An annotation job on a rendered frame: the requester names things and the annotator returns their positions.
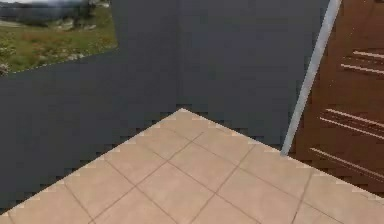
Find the brown wooden room door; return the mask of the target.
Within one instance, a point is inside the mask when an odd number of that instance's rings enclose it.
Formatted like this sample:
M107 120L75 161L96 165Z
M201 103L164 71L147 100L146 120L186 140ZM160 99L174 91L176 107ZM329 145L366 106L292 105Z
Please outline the brown wooden room door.
M288 155L384 198L384 0L341 0Z

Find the window with landscape view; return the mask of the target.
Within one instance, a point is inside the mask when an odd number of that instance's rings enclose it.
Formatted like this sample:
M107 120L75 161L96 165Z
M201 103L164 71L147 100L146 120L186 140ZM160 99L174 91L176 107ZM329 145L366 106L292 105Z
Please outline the window with landscape view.
M0 0L0 77L118 47L113 0Z

